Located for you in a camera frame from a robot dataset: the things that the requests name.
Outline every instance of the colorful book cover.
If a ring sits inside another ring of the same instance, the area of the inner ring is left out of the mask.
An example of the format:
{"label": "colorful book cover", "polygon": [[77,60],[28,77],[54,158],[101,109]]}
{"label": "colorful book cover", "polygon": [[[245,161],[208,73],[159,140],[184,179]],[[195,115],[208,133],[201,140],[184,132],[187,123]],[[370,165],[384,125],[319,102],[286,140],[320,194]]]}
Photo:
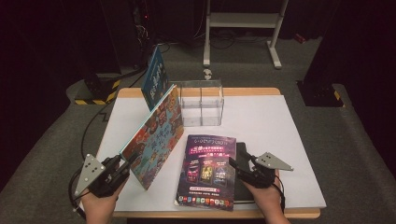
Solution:
{"label": "colorful book cover", "polygon": [[177,88],[172,85],[120,152],[127,160],[134,151],[138,151],[139,156],[132,163],[131,170],[145,189],[160,172],[183,132]]}
{"label": "colorful book cover", "polygon": [[157,46],[151,56],[148,71],[141,87],[150,111],[163,98],[168,88],[168,75],[166,75],[160,48]]}
{"label": "colorful book cover", "polygon": [[228,160],[235,154],[235,138],[189,135],[176,205],[233,211],[235,169]]}

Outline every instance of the human hand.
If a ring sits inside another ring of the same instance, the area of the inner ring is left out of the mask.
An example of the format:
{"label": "human hand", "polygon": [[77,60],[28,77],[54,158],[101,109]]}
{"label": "human hand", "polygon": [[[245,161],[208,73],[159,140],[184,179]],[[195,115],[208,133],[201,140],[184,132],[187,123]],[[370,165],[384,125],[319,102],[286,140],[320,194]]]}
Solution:
{"label": "human hand", "polygon": [[98,198],[94,194],[88,193],[81,198],[88,224],[107,224],[111,222],[117,199],[127,180],[128,178],[109,197]]}
{"label": "human hand", "polygon": [[[267,224],[283,224],[289,223],[280,207],[280,193],[271,186],[268,189],[256,189],[248,183],[242,181],[251,194],[253,194],[254,201],[262,211]],[[280,188],[278,178],[275,178],[275,184]]]}

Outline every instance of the dark background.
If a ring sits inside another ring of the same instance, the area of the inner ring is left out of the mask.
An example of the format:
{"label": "dark background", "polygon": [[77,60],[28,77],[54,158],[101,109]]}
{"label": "dark background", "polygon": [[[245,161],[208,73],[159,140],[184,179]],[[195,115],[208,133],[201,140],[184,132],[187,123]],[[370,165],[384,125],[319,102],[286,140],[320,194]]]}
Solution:
{"label": "dark background", "polygon": [[[186,2],[190,3],[189,6],[197,5],[197,1]],[[248,0],[226,2],[226,6],[215,4],[213,9],[274,10],[277,4],[269,6],[265,3],[263,6],[262,1],[254,0],[249,0],[249,3]],[[257,7],[243,7],[248,4],[256,4]],[[340,6],[333,18],[335,11],[331,9],[336,9],[338,4]],[[322,46],[313,61],[313,65],[322,65],[323,69],[308,75],[317,83],[324,80],[346,86],[366,132],[395,174],[392,162],[396,147],[396,119],[392,118],[396,114],[393,104],[396,96],[393,88],[396,74],[393,41],[396,36],[392,31],[394,11],[389,0],[292,0],[280,37],[293,38],[300,34],[310,39],[323,36]],[[87,11],[87,15],[91,16],[74,20],[83,26],[84,22],[103,16],[99,9]],[[64,26],[67,16],[61,1],[14,0],[0,3],[1,189],[43,132],[69,106],[70,100],[65,94],[67,87],[84,77],[78,69],[81,62],[72,50],[75,43]],[[195,28],[196,21],[189,20]],[[326,33],[330,21],[331,29]],[[106,29],[102,22],[96,24]],[[91,35],[90,30],[85,31],[79,34],[83,37]],[[190,29],[189,32],[194,34],[196,30]],[[83,60],[87,64],[90,62],[89,57]]]}

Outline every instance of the metal stand leg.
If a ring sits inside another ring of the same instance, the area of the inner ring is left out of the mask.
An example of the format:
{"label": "metal stand leg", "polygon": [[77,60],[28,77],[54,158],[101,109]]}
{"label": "metal stand leg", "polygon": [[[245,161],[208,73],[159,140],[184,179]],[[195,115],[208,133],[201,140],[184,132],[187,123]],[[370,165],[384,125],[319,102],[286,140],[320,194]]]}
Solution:
{"label": "metal stand leg", "polygon": [[205,48],[204,48],[204,67],[210,65],[210,0],[207,0],[206,9],[206,31],[205,31]]}
{"label": "metal stand leg", "polygon": [[276,21],[276,27],[274,30],[272,40],[267,41],[267,46],[268,46],[268,49],[270,50],[270,54],[271,54],[272,60],[274,62],[274,67],[276,69],[282,68],[282,64],[280,63],[279,57],[277,56],[277,53],[276,53],[275,44],[276,44],[277,36],[279,35],[280,27],[282,26],[283,18],[285,17],[285,11],[286,11],[286,7],[288,6],[288,2],[289,2],[289,0],[283,1],[282,7],[279,12],[279,16]]}

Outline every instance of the transparent plastic container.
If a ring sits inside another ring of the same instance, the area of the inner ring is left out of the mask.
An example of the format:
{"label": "transparent plastic container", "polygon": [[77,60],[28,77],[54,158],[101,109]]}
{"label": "transparent plastic container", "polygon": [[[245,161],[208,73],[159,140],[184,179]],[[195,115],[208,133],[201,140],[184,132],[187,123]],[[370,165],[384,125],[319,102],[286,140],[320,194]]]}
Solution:
{"label": "transparent plastic container", "polygon": [[221,80],[172,81],[177,85],[183,125],[219,126],[224,107]]}

